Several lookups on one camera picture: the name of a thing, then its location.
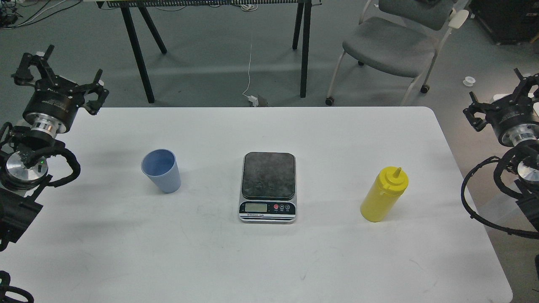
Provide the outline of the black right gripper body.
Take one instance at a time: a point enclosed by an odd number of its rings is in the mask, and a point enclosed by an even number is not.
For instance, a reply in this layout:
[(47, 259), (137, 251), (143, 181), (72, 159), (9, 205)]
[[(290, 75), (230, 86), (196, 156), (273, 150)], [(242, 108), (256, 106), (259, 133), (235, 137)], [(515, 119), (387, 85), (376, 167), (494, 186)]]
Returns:
[(517, 146), (521, 142), (538, 140), (538, 120), (531, 123), (518, 123), (519, 120), (509, 120), (500, 123), (500, 131), (495, 132), (498, 142), (503, 146)]

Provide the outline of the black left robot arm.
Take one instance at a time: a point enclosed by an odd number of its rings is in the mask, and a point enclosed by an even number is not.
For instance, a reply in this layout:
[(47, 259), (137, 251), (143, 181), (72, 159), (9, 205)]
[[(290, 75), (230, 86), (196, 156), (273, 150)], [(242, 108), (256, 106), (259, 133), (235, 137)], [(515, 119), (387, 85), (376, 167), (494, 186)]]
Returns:
[(96, 115), (109, 90), (101, 81), (102, 69), (89, 84), (79, 85), (54, 73), (46, 52), (25, 53), (12, 75), (14, 83), (30, 86), (33, 95), (22, 113), (23, 125), (1, 127), (1, 250), (16, 243), (43, 208), (35, 200), (46, 187), (74, 181), (81, 166), (73, 152), (56, 139), (69, 132), (79, 109)]

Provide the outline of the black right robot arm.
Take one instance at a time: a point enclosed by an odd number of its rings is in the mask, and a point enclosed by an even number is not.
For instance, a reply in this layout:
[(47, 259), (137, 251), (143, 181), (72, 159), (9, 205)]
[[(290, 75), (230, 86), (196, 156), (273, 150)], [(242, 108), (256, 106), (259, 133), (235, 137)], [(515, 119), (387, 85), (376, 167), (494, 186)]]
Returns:
[[(460, 188), (464, 209), (470, 218), (484, 226), (527, 239), (538, 239), (538, 152), (539, 119), (534, 110), (538, 103), (538, 74), (525, 75), (514, 69), (518, 85), (511, 94), (491, 103), (479, 102), (470, 92), (470, 105), (463, 113), (476, 132), (491, 125), (499, 144), (509, 150), (502, 156), (492, 156), (477, 164), (465, 177)], [(496, 164), (493, 181), (497, 188), (514, 199), (516, 205), (534, 227), (534, 231), (499, 226), (476, 213), (465, 198), (470, 178), (482, 167)]]

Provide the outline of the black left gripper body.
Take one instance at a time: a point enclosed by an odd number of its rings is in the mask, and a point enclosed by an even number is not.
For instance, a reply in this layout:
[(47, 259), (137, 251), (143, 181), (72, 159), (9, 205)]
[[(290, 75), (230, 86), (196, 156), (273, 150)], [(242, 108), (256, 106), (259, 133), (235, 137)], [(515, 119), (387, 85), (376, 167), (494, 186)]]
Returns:
[(35, 91), (22, 117), (29, 124), (33, 124), (34, 117), (39, 114), (52, 117), (60, 123), (58, 133), (66, 133), (70, 131), (77, 111), (85, 99), (81, 93), (73, 96), (69, 94), (69, 90), (74, 90), (77, 83), (64, 77), (57, 77), (54, 83), (59, 86), (49, 84), (44, 79), (35, 83)]

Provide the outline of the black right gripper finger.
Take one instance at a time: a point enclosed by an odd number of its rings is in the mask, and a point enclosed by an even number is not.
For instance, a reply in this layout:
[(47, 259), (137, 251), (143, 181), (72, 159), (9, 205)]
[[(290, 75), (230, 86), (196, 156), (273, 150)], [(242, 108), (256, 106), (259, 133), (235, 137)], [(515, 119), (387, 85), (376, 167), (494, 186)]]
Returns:
[(520, 73), (518, 68), (514, 68), (513, 71), (520, 82), (512, 93), (512, 100), (518, 101), (523, 97), (528, 97), (528, 94), (531, 92), (531, 89), (534, 86), (539, 85), (539, 74), (535, 73), (534, 75), (529, 75), (525, 77), (524, 75), (522, 75), (522, 73)]
[(491, 103), (479, 102), (474, 92), (469, 92), (471, 103), (463, 110), (464, 116), (470, 126), (476, 132), (481, 132), (487, 124), (491, 124), (495, 132), (500, 131), (500, 122), (495, 115), (501, 110), (501, 103), (493, 101)]

